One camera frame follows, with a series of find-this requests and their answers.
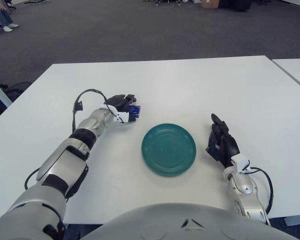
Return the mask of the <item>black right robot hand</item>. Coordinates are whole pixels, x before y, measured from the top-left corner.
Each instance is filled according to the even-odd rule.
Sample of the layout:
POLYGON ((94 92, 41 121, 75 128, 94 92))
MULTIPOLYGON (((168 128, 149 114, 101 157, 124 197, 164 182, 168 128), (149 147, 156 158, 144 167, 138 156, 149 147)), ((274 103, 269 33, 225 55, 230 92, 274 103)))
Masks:
POLYGON ((209 134, 208 146, 205 151, 226 169, 234 166, 232 157, 239 155, 236 140, 229 133, 227 124, 214 113, 211 114, 213 124, 209 134))

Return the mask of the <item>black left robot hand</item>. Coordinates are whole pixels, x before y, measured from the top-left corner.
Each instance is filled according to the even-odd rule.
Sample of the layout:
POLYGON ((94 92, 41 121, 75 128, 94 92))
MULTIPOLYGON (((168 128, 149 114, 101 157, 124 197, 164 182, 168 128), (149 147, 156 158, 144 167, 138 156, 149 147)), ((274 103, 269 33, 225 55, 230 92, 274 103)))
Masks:
POLYGON ((141 106, 133 94, 119 94, 105 100, 104 105, 110 110, 113 121, 118 123, 133 123, 140 115, 141 106))

